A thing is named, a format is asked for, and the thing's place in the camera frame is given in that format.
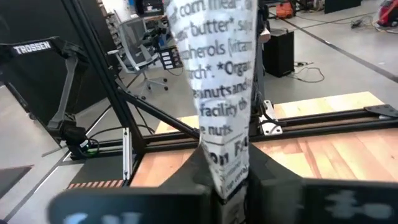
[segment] metal bracket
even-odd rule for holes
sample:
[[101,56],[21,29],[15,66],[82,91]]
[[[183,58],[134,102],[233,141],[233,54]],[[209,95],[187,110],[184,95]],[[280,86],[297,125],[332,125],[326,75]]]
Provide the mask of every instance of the metal bracket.
[[129,180],[132,174],[132,146],[129,128],[123,128],[123,180]]
[[[266,109],[266,114],[274,121],[278,121],[275,117],[275,111],[274,111],[274,107],[271,104],[271,101],[264,100],[264,107]],[[263,121],[267,121],[267,118],[264,115],[262,115],[260,117],[260,122],[263,122]],[[265,136],[283,133],[283,130],[279,125],[276,125],[276,124],[270,123],[270,122],[267,122],[267,123],[261,125],[261,128],[262,128],[262,132]]]
[[383,115],[390,118],[398,118],[398,110],[390,105],[366,106],[364,107],[364,110],[370,113]]

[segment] orange stripe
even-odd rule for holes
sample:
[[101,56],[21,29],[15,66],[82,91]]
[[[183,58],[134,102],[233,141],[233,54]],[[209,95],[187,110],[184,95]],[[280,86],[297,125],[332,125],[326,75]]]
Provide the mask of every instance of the orange stripe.
[[112,184],[109,187],[114,187],[116,185],[117,180],[112,181]]
[[111,183],[111,181],[108,180],[108,181],[105,183],[105,186],[104,186],[104,187],[108,187],[110,183]]
[[120,186],[122,186],[122,184],[123,184],[123,180],[119,180],[119,182],[118,182],[116,187],[120,187]]

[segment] gray floor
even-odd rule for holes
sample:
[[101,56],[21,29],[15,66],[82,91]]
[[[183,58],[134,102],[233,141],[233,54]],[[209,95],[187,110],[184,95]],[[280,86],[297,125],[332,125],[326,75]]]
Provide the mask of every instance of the gray floor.
[[[364,14],[376,12],[379,3],[378,0],[364,0],[361,7],[332,14],[324,15],[322,12],[299,14],[300,17],[316,19],[321,22],[299,17],[289,19],[289,22],[372,65],[398,76],[398,63],[396,63],[398,42],[396,35],[377,32],[374,29],[351,30],[349,24],[325,23],[354,16],[360,18]],[[338,23],[350,22],[351,20],[342,20]],[[295,60],[313,62],[314,64],[311,67],[320,68],[325,75],[325,80],[321,83],[310,84],[291,78],[274,78],[267,75],[264,82],[266,98],[271,99],[274,103],[285,103],[370,91],[383,102],[398,108],[396,97],[398,85],[393,81],[284,21],[271,21],[271,27],[295,30]],[[122,76],[124,83],[128,83],[132,79],[130,75]],[[162,69],[151,70],[148,72],[148,76],[151,78],[167,77],[170,89],[166,92],[159,88],[154,90],[153,93],[147,94],[148,102],[174,117],[195,114],[188,83],[183,76],[175,77]],[[298,76],[306,80],[320,78],[316,70],[303,72]],[[108,105],[109,101],[103,100],[80,113],[78,115],[79,125],[89,127]],[[143,124],[135,109],[131,108],[137,122]],[[144,117],[149,126],[154,129],[157,127],[158,120],[145,113]],[[119,125],[114,111],[109,110],[91,134]],[[101,134],[97,138],[104,140],[120,137],[120,131],[113,131]],[[40,180],[66,152],[60,151],[41,158],[42,153],[56,148],[57,145],[39,124],[32,122],[25,115],[24,110],[4,87],[0,88],[0,146],[0,169],[34,165],[34,168],[7,195],[0,199],[0,218],[10,218],[9,214],[12,213],[13,216],[9,223],[46,223],[45,208],[48,202],[68,185],[81,166],[59,167],[36,191],[31,191],[35,186],[38,187],[37,184]],[[21,203],[24,199],[28,200],[26,203]],[[18,204],[23,206],[14,209]]]

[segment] wooden table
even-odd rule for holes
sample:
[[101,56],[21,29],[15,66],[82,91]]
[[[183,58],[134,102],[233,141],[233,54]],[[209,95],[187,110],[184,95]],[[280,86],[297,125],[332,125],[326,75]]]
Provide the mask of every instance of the wooden table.
[[[275,105],[278,118],[344,111],[383,104],[369,92],[330,96]],[[198,127],[196,116],[180,118]],[[156,133],[174,128],[160,123]],[[349,180],[398,180],[398,128],[312,136],[254,143],[302,177]],[[157,187],[167,180],[194,149],[146,154],[131,186]]]

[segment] snack wrapper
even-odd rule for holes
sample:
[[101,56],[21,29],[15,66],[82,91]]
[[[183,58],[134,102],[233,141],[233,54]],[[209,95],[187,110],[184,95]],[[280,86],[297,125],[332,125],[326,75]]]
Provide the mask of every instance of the snack wrapper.
[[227,199],[248,176],[257,0],[165,0],[216,191]]

